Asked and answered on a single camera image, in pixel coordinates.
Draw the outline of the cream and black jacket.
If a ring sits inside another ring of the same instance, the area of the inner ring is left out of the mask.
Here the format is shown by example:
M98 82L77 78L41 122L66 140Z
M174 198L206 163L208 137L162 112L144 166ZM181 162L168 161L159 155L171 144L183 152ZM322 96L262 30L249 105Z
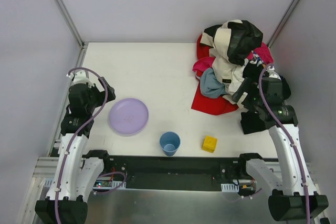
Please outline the cream and black jacket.
M245 79L243 71L249 63L247 57L262 41L263 33L246 20L231 20L202 32L200 44L210 47L214 75L225 87L225 99L239 107L243 106L247 93L243 92L240 98L233 98L233 95Z

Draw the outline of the grey-blue cloth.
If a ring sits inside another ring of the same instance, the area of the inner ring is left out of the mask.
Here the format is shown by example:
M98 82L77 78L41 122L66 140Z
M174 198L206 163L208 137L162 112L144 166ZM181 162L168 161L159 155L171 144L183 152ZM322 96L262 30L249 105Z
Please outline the grey-blue cloth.
M206 69L200 78L200 91L205 97L217 99L227 94L225 85L220 83L212 68Z

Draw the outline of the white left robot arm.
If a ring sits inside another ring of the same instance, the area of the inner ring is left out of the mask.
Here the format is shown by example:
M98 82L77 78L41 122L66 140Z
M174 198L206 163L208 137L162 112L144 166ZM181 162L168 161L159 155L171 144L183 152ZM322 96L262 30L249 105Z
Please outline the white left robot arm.
M86 77L73 77L69 104L61 122L59 158L52 185L44 200L35 204L42 223L85 223L88 197L108 159L106 150L91 150L84 155L95 114L116 98L114 89L99 78L99 91Z

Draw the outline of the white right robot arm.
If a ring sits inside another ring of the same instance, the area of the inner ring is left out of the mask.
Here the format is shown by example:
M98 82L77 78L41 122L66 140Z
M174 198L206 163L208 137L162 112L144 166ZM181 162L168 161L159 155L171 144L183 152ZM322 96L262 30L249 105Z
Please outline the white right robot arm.
M233 101L243 93L244 108L257 115L274 143L281 177L267 167L257 153L240 154L234 175L250 176L268 197L268 208L275 221L312 219L329 205L318 193L305 163L299 140L298 120L292 106L284 103L280 77L262 77L259 82L245 78Z

